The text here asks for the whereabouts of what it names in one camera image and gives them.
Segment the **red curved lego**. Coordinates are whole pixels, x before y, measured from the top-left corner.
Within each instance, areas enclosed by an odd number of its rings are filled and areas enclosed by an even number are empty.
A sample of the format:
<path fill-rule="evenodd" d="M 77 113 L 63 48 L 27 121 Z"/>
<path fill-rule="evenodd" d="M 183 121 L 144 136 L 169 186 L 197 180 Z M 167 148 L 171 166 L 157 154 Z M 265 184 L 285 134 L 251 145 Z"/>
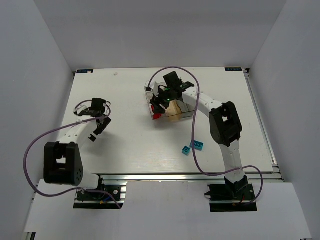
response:
<path fill-rule="evenodd" d="M 154 120 L 156 120 L 156 119 L 159 119 L 161 116 L 162 116 L 161 113 L 155 113 L 155 114 L 153 114 L 152 118 L 153 118 Z"/>

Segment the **cyan long lego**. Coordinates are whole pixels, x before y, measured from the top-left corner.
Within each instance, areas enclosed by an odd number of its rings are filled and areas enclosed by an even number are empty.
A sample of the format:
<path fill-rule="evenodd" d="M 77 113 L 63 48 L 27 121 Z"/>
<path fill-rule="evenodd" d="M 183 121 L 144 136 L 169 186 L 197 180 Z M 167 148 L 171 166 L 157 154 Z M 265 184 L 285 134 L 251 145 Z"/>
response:
<path fill-rule="evenodd" d="M 203 142 L 200 142 L 200 141 L 192 141 L 189 145 L 190 148 L 194 148 L 196 150 L 199 150 L 199 151 L 202 151 L 203 149 L 203 146 L 204 146 L 204 143 Z"/>

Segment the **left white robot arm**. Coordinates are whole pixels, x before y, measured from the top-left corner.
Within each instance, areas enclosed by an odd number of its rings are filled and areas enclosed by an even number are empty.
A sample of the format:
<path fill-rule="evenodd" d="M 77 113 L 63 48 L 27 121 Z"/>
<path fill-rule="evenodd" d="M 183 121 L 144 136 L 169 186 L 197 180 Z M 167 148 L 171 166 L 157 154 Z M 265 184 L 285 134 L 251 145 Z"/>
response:
<path fill-rule="evenodd" d="M 95 190 L 100 177 L 84 169 L 81 148 L 95 142 L 112 121 L 111 103 L 102 98 L 92 98 L 79 103 L 73 113 L 75 125 L 71 126 L 58 141 L 44 146 L 43 178 L 47 184 L 69 185 Z"/>

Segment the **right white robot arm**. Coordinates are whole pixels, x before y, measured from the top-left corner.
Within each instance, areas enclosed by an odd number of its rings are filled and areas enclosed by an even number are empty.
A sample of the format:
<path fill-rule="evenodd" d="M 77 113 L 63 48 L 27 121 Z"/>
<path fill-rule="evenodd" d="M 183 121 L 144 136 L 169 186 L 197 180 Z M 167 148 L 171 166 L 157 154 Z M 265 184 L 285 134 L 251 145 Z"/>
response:
<path fill-rule="evenodd" d="M 194 147 L 196 113 L 201 112 L 209 119 L 209 129 L 213 140 L 219 145 L 225 172 L 224 179 L 227 184 L 239 184 L 245 179 L 240 155 L 240 137 L 242 124 L 233 102 L 226 103 L 215 100 L 200 90 L 200 84 L 189 81 L 183 82 L 173 71 L 164 77 L 165 85 L 150 81 L 145 88 L 152 92 L 150 104 L 153 113 L 164 114 L 170 103 L 179 100 L 194 108 L 191 130 L 191 147 Z"/>

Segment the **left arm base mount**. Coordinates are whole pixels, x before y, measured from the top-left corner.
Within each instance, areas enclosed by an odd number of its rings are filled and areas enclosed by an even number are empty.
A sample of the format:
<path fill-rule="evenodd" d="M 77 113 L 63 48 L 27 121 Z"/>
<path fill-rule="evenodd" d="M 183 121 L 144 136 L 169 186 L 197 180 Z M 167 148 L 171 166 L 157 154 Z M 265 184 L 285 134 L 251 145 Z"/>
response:
<path fill-rule="evenodd" d="M 82 210 L 120 210 L 126 199 L 127 182 L 100 177 L 95 190 L 78 190 L 73 208 Z"/>

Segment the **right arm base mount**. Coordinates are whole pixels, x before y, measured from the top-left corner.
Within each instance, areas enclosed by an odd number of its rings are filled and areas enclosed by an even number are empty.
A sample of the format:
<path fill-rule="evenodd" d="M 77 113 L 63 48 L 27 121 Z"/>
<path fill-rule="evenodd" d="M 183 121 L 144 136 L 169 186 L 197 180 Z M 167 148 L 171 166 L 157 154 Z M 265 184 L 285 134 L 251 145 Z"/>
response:
<path fill-rule="evenodd" d="M 235 183 L 225 179 L 224 184 L 208 185 L 204 196 L 209 200 L 212 213 L 257 212 L 256 195 L 248 178 Z"/>

